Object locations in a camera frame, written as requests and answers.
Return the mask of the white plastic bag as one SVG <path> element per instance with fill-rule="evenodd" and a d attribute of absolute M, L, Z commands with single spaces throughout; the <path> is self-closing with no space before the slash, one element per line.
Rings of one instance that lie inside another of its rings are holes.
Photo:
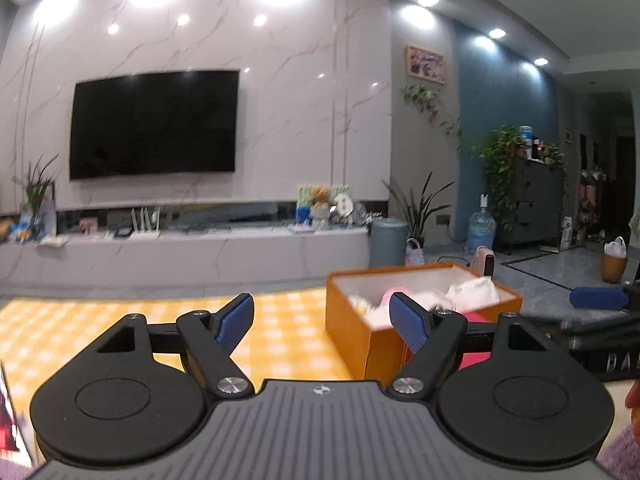
<path fill-rule="evenodd" d="M 482 310 L 500 302 L 498 288 L 488 276 L 451 285 L 446 298 L 458 312 Z"/>

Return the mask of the orange cardboard box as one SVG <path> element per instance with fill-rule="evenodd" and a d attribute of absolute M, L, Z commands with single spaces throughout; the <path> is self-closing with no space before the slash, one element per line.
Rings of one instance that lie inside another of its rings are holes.
<path fill-rule="evenodd" d="M 426 310 L 454 310 L 446 298 L 449 287 L 474 278 L 479 276 L 452 262 L 333 273 L 326 279 L 326 332 L 353 378 L 386 386 L 412 357 L 390 322 L 393 293 L 404 292 Z M 494 284 L 498 304 L 459 313 L 495 322 L 501 312 L 521 310 L 523 297 L 518 292 Z"/>

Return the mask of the yellow checkered tablecloth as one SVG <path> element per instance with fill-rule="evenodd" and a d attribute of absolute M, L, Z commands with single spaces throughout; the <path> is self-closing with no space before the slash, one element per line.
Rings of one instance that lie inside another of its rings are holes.
<path fill-rule="evenodd" d="M 231 357 L 255 390 L 266 379 L 348 377 L 324 329 L 322 290 L 252 297 L 253 325 Z M 224 396 L 211 396 L 186 372 L 176 321 L 232 299 L 12 301 L 1 315 L 1 361 L 38 451 L 111 469 L 192 440 Z"/>

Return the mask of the pink woven small basket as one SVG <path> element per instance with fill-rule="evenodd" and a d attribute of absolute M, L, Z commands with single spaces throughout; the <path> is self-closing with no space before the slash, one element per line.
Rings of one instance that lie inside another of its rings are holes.
<path fill-rule="evenodd" d="M 423 266 L 425 263 L 424 249 L 413 237 L 407 240 L 405 262 L 407 266 Z"/>

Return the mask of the pink small heater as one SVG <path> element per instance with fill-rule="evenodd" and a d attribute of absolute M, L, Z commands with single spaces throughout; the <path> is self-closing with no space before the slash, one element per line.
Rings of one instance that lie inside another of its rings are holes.
<path fill-rule="evenodd" d="M 479 276 L 492 278 L 495 274 L 496 256 L 494 251 L 486 246 L 478 246 L 471 264 L 471 269 Z"/>

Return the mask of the grey marble TV console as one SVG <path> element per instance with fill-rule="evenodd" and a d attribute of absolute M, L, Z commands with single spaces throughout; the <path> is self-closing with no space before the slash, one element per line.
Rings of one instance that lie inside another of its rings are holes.
<path fill-rule="evenodd" d="M 154 240 L 72 236 L 65 245 L 1 246 L 1 284 L 26 288 L 187 288 L 314 280 L 365 268 L 363 228 L 160 234 Z"/>

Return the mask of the grey round trash bin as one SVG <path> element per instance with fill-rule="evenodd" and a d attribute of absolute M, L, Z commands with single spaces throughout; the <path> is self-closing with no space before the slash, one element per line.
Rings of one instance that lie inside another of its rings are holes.
<path fill-rule="evenodd" d="M 395 218 L 376 218 L 370 227 L 370 268 L 403 266 L 406 258 L 408 224 Z"/>

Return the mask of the potted long-leaf plant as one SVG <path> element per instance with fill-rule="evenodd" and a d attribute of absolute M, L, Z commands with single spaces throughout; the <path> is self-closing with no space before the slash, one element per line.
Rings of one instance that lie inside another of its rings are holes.
<path fill-rule="evenodd" d="M 432 177 L 433 173 L 430 172 L 422 184 L 419 193 L 414 192 L 413 188 L 410 188 L 409 192 L 405 193 L 393 178 L 390 178 L 389 181 L 382 181 L 382 185 L 384 185 L 386 191 L 390 193 L 390 198 L 400 208 L 402 220 L 407 223 L 408 237 L 416 240 L 421 248 L 425 247 L 427 221 L 430 220 L 434 214 L 450 207 L 449 204 L 435 205 L 434 201 L 454 185 L 454 181 L 450 181 L 436 191 L 431 191 L 430 184 Z"/>

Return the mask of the white wifi router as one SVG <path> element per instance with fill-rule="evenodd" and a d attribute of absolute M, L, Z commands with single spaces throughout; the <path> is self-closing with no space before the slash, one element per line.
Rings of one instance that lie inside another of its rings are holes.
<path fill-rule="evenodd" d="M 132 240 L 157 240 L 160 237 L 160 208 L 148 207 L 130 211 Z"/>

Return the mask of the dark grey cabinet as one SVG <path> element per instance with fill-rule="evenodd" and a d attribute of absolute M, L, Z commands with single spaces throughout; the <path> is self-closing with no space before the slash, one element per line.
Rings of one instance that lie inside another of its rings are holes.
<path fill-rule="evenodd" d="M 518 158 L 510 187 L 514 209 L 498 232 L 498 245 L 508 252 L 556 240 L 560 235 L 564 195 L 564 170 Z"/>

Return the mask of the brown teddy bear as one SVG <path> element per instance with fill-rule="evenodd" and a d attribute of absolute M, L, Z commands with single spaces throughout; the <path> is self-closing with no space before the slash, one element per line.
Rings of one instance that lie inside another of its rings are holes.
<path fill-rule="evenodd" d="M 315 230 L 325 230 L 329 225 L 331 190 L 323 185 L 314 186 L 310 194 L 311 226 Z"/>

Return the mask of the trailing green pothos plant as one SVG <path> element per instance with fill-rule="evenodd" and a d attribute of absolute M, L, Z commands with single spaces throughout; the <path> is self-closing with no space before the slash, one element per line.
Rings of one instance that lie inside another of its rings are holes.
<path fill-rule="evenodd" d="M 407 104 L 425 114 L 430 124 L 438 125 L 446 136 L 455 136 L 458 149 L 462 149 L 461 119 L 446 110 L 439 90 L 429 89 L 425 84 L 407 84 L 400 88 L 400 94 Z M 486 139 L 476 140 L 469 146 L 470 156 L 482 162 L 489 209 L 497 220 L 499 232 L 510 232 L 514 228 L 516 199 L 512 188 L 521 148 L 524 148 L 523 137 L 514 125 L 491 130 Z"/>

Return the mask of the green plant in vase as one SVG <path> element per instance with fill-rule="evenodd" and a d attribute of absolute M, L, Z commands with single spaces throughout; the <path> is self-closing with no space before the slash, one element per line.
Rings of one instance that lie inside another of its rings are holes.
<path fill-rule="evenodd" d="M 40 156 L 34 164 L 28 164 L 26 174 L 13 177 L 13 183 L 22 189 L 26 206 L 32 214 L 28 222 L 29 240 L 39 240 L 43 232 L 43 202 L 54 188 L 54 177 L 48 171 L 57 159 L 58 154 L 43 162 Z"/>

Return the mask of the black wall television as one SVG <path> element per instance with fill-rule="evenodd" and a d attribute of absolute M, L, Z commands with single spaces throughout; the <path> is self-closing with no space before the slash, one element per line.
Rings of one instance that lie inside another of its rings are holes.
<path fill-rule="evenodd" d="M 70 180 L 232 174 L 240 73 L 184 70 L 78 82 Z"/>

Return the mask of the framed wall picture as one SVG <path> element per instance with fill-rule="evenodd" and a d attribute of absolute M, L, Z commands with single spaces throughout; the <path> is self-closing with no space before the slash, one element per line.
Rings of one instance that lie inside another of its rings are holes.
<path fill-rule="evenodd" d="M 409 77 L 431 81 L 435 84 L 446 84 L 446 62 L 441 54 L 415 44 L 406 44 L 405 62 Z"/>

